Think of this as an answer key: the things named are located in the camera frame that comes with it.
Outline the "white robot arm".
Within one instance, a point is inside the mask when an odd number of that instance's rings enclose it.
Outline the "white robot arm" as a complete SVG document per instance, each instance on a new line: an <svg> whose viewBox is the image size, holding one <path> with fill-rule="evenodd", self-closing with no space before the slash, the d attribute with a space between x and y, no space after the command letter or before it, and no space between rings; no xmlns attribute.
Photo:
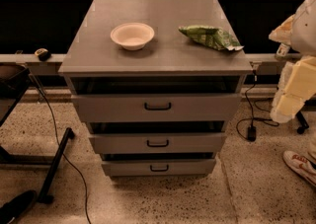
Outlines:
<svg viewBox="0 0 316 224"><path fill-rule="evenodd" d="M304 0L269 39L302 55L296 63L285 63L272 104L272 120L286 123L316 94L316 0Z"/></svg>

